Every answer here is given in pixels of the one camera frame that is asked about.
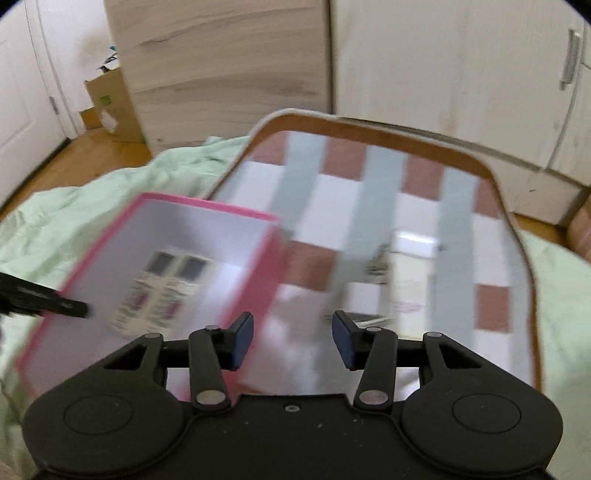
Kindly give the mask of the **cream remote control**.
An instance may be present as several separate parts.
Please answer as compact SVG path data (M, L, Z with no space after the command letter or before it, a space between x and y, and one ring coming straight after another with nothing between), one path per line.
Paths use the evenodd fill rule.
M182 315L207 288L215 268L211 258L176 255L142 316L142 332L169 335L177 331L183 322Z
M122 303L109 320L109 326L125 336L141 335L140 329L150 304L163 285L177 256L169 251L156 251L137 274Z

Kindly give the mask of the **pink cardboard box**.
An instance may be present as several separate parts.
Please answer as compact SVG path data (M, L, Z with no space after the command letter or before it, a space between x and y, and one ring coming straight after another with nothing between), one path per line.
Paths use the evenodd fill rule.
M262 322L283 272L273 215L189 197L139 195L62 289L85 319L48 314L17 363L32 397L147 333L185 339L242 312Z

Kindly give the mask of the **light green quilted blanket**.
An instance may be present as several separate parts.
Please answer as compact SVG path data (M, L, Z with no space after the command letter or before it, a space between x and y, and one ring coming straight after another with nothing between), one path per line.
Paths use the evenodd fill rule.
M32 182L1 223L1 269L48 287L78 260L136 194L197 197L221 177L243 139L211 137L199 147L152 155L102 131L72 142ZM528 218L519 225L538 280L543 386L564 416L551 464L560 479L590 475L590 266L563 231Z

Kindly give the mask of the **checkered mat with brown border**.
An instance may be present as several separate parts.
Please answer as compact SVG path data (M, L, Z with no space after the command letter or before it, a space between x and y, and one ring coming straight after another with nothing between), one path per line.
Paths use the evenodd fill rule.
M423 136L334 115L266 116L213 200L280 218L284 281L359 311L388 285L394 330L438 330L540 387L536 286L492 171Z

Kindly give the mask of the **white door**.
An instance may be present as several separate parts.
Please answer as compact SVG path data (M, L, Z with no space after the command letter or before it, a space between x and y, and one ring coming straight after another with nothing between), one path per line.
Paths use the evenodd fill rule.
M79 129L50 60L37 1L1 3L1 202Z

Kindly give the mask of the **brown cardboard box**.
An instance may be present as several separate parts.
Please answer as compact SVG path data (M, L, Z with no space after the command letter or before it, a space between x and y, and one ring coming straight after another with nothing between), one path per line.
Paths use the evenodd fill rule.
M120 67L84 82L102 127L117 142L143 143L144 136Z

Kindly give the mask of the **wood grain cabinet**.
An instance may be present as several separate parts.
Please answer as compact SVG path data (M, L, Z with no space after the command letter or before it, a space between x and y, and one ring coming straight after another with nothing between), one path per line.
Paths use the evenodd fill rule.
M325 1L107 1L152 154L249 133L284 108L332 109Z

